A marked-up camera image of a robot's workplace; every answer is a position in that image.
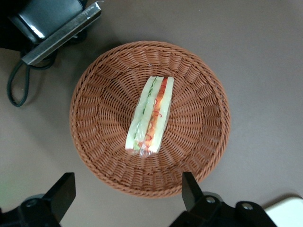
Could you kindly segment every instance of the woven basket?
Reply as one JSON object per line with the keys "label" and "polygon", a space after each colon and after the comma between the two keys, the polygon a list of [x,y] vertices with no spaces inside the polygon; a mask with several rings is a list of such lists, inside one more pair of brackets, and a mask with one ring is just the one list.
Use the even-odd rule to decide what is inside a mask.
{"label": "woven basket", "polygon": [[[174,77],[169,121],[158,154],[125,152],[141,91],[150,76]],[[178,46],[141,41],[99,56],[73,93],[71,134],[86,166],[122,192],[160,198],[181,192],[182,172],[202,181],[218,164],[230,113],[221,83],[196,55]]]}

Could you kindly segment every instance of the gray table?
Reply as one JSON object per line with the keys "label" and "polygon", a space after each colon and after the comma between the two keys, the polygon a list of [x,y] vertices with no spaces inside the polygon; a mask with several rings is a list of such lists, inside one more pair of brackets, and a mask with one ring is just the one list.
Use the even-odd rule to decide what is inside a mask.
{"label": "gray table", "polygon": [[[266,206],[303,195],[303,2],[104,0],[85,42],[33,71],[26,105],[6,97],[19,53],[0,50],[0,206],[8,211],[75,172],[77,196],[63,226],[168,226],[181,196],[142,199],[99,181],[71,140],[69,105],[82,72],[104,51],[138,40],[166,41],[200,56],[229,98],[232,129],[216,169],[200,184],[227,204]],[[22,93],[22,75],[15,92]]]}

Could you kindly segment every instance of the bolt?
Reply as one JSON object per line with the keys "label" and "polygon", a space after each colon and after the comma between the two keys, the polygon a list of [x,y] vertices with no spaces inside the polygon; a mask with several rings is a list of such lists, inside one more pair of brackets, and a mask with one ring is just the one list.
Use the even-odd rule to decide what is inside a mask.
{"label": "bolt", "polygon": [[28,202],[26,203],[26,207],[35,206],[35,205],[37,204],[37,202],[38,202],[38,200],[32,199],[32,200],[30,200],[30,201],[28,201]]}
{"label": "bolt", "polygon": [[206,201],[207,201],[208,203],[215,203],[215,202],[216,202],[216,200],[214,200],[214,198],[211,197],[211,196],[208,196],[208,197],[206,198]]}
{"label": "bolt", "polygon": [[242,207],[246,210],[252,210],[253,207],[249,203],[242,203]]}

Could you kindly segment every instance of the black cable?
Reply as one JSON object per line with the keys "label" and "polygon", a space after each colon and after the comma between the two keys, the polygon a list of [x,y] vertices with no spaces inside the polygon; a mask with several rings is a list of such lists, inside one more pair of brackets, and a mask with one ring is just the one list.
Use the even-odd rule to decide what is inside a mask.
{"label": "black cable", "polygon": [[15,107],[20,107],[23,105],[23,103],[26,101],[27,99],[27,95],[28,95],[28,87],[29,87],[29,71],[30,68],[27,67],[26,69],[26,74],[25,74],[25,86],[24,86],[24,94],[23,94],[23,98],[21,99],[21,101],[19,103],[17,103],[14,98],[13,98],[13,94],[12,94],[12,89],[11,89],[11,84],[15,78],[16,73],[18,72],[18,70],[20,69],[20,67],[23,65],[23,61],[20,60],[18,62],[18,64],[15,66],[14,70],[12,71],[12,73],[10,74],[9,80],[8,80],[8,85],[7,85],[7,94],[9,97],[9,101],[10,103],[12,103]]}
{"label": "black cable", "polygon": [[[7,84],[7,95],[8,95],[10,103],[12,103],[15,107],[20,107],[20,106],[23,105],[23,103],[26,101],[27,95],[28,95],[30,69],[34,69],[34,70],[46,70],[46,69],[48,69],[49,67],[51,67],[54,64],[56,55],[57,55],[57,50],[54,51],[53,53],[51,53],[46,58],[44,58],[42,61],[49,61],[49,63],[46,64],[45,66],[26,65],[22,60],[20,60],[18,62],[18,64],[15,66],[12,73],[10,74],[8,84]],[[21,101],[19,103],[17,103],[15,101],[14,97],[13,97],[13,94],[12,94],[12,82],[13,82],[15,76],[16,76],[16,73],[18,72],[18,70],[20,69],[20,67],[23,64],[26,66],[24,94],[23,94],[23,97],[22,97]]]}

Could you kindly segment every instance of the wrapped sandwich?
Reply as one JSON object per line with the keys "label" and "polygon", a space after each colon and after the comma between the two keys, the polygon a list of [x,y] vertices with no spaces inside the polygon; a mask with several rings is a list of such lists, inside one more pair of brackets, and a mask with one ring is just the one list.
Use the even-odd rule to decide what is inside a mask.
{"label": "wrapped sandwich", "polygon": [[147,80],[128,130],[126,151],[141,157],[159,152],[169,117],[173,84],[173,77]]}

